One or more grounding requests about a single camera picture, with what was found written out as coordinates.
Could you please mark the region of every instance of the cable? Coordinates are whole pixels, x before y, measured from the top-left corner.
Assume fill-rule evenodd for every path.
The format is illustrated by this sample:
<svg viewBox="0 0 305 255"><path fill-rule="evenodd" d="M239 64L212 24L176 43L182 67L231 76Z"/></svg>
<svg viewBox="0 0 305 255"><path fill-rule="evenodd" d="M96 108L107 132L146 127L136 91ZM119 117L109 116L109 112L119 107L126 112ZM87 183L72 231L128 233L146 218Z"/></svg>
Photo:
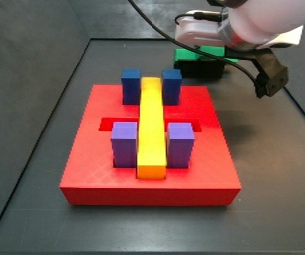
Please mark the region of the cable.
<svg viewBox="0 0 305 255"><path fill-rule="evenodd" d="M175 17L175 23L176 23L176 25L179 25L178 19L182 18L182 17L194 17L194 14L192 14L192 13L179 14L179 15Z"/></svg>
<svg viewBox="0 0 305 255"><path fill-rule="evenodd" d="M222 61L227 64L230 64L231 66L234 66L235 68L238 68L246 75L247 77L251 79L253 83L255 86L258 86L255 77L253 76L253 74L247 71L246 68L243 68L241 65L238 65L237 63L234 63L233 61L218 57L210 53L206 53L187 45L184 45L182 42L179 42L172 36L170 36L156 25L155 23L151 21L151 19L147 17L147 15L144 14L144 12L140 10L140 8L138 7L136 3L134 0L128 0L130 4L132 5L132 7L135 8L136 12L140 14L140 16L143 17L143 19L147 21L147 23L151 25L151 27L176 45L179 45L180 47L186 48L187 50L190 50L191 52L203 55L204 57L212 58L218 61Z"/></svg>
<svg viewBox="0 0 305 255"><path fill-rule="evenodd" d="M178 19L182 17L192 17L195 20L210 20L210 21L215 21L215 22L220 22L222 21L222 15L220 13L204 13L204 12L194 12L194 13L184 13L184 14L179 14L175 17L175 23L179 25L178 23Z"/></svg>

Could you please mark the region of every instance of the yellow bar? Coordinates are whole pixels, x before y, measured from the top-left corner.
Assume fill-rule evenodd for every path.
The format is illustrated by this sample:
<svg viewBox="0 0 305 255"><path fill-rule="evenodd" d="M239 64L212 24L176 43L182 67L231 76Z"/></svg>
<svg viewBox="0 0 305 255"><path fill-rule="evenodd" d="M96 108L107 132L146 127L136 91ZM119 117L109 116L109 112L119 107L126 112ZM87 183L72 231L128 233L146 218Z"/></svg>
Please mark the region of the yellow bar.
<svg viewBox="0 0 305 255"><path fill-rule="evenodd" d="M138 179L166 179L166 138L160 78L142 78Z"/></svg>

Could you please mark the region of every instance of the black table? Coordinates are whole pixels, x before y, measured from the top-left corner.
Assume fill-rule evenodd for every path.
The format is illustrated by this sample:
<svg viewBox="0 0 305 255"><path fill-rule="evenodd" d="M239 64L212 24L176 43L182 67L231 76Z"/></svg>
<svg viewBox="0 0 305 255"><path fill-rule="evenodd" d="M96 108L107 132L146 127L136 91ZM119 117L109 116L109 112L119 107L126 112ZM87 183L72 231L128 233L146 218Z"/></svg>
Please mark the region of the black table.
<svg viewBox="0 0 305 255"><path fill-rule="evenodd" d="M122 68L160 76L172 50L166 41L92 41L0 222L0 254L305 253L305 116L286 91L257 99L231 67L218 81L184 80L212 94L243 185L231 206L73 207L59 190L92 84L118 84Z"/></svg>

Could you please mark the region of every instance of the green block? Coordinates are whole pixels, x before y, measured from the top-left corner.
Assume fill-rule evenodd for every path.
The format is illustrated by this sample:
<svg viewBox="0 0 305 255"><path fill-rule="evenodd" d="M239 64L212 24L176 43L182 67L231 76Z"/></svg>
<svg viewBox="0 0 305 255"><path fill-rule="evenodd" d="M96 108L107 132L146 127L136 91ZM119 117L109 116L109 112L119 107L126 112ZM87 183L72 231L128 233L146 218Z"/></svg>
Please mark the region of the green block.
<svg viewBox="0 0 305 255"><path fill-rule="evenodd" d="M223 47L202 46L199 50L206 52L206 53L210 53L210 54L212 54L218 57L225 56L225 48ZM200 54L196 54L196 53L191 52L187 49L175 49L175 61L179 61L179 60L198 60L200 57L204 58L204 59L214 60L212 58L204 57ZM233 62L238 62L237 59L227 59L227 60L230 60Z"/></svg>

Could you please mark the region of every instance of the red block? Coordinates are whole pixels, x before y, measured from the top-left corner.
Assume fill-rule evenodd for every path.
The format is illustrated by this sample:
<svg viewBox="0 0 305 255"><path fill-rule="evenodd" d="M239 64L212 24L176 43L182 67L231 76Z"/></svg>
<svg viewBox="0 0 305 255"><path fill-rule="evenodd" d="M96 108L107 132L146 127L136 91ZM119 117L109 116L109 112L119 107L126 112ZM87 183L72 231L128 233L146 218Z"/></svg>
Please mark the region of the red block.
<svg viewBox="0 0 305 255"><path fill-rule="evenodd" d="M122 90L120 85L93 86L60 183L69 203L229 205L241 183L207 87L182 86L180 105L164 107L166 122L188 120L195 126L190 168L168 169L166 180L139 180L135 169L113 168L112 122L139 117L139 106L123 105Z"/></svg>

